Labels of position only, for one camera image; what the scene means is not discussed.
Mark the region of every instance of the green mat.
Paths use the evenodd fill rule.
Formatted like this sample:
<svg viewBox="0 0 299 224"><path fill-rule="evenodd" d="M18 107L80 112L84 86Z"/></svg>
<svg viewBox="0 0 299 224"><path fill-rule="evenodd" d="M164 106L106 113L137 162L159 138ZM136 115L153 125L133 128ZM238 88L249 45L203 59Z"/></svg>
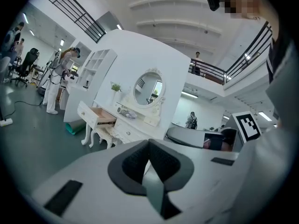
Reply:
<svg viewBox="0 0 299 224"><path fill-rule="evenodd" d="M86 126L86 123L82 119L65 124L66 130L73 135L80 132L82 129L85 128L85 126Z"/></svg>

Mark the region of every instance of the open drawer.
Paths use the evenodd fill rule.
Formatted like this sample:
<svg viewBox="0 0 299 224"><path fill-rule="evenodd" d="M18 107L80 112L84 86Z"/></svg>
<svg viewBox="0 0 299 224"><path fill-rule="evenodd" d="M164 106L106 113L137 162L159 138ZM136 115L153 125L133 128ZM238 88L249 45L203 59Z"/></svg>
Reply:
<svg viewBox="0 0 299 224"><path fill-rule="evenodd" d="M83 101L80 101L77 111L92 129L113 127L117 119L102 108L88 107Z"/></svg>

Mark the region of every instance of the white trousers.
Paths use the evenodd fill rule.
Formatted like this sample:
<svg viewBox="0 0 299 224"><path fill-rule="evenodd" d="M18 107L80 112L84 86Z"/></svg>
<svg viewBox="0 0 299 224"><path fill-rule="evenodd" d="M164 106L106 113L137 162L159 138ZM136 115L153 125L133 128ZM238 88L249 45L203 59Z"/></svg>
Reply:
<svg viewBox="0 0 299 224"><path fill-rule="evenodd" d="M60 75L52 71L51 80L48 81L43 104L47 104L47 112L55 110L55 102L60 87Z"/></svg>

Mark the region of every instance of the railing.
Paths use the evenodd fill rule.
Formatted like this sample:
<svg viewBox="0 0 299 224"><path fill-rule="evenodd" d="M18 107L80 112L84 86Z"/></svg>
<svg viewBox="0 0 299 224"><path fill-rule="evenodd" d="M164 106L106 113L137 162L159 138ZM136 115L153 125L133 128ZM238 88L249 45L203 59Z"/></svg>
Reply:
<svg viewBox="0 0 299 224"><path fill-rule="evenodd" d="M227 81L239 75L246 67L253 63L270 46L271 37L271 26L266 22L248 48L226 71L229 77Z"/></svg>
<svg viewBox="0 0 299 224"><path fill-rule="evenodd" d="M76 0L49 0L59 8L66 16L76 23L96 43L105 34L104 29L98 24L88 12Z"/></svg>
<svg viewBox="0 0 299 224"><path fill-rule="evenodd" d="M194 75L212 80L219 84L225 83L226 71L202 61L191 59L189 72Z"/></svg>
<svg viewBox="0 0 299 224"><path fill-rule="evenodd" d="M142 88L144 85L144 81L140 79L137 84L140 86L140 88Z"/></svg>
<svg viewBox="0 0 299 224"><path fill-rule="evenodd" d="M270 46L271 37L271 26L266 22L252 43L228 70L222 70L208 63L191 59L189 72L219 84L225 84L239 75Z"/></svg>

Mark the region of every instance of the round mirror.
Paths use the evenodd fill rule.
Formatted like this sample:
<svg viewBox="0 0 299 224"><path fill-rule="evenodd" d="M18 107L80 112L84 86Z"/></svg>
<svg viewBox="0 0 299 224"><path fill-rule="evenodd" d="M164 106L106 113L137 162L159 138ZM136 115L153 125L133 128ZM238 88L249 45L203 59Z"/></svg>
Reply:
<svg viewBox="0 0 299 224"><path fill-rule="evenodd" d="M162 90L162 78L154 72L144 74L134 88L135 100L140 105L148 105L155 101Z"/></svg>

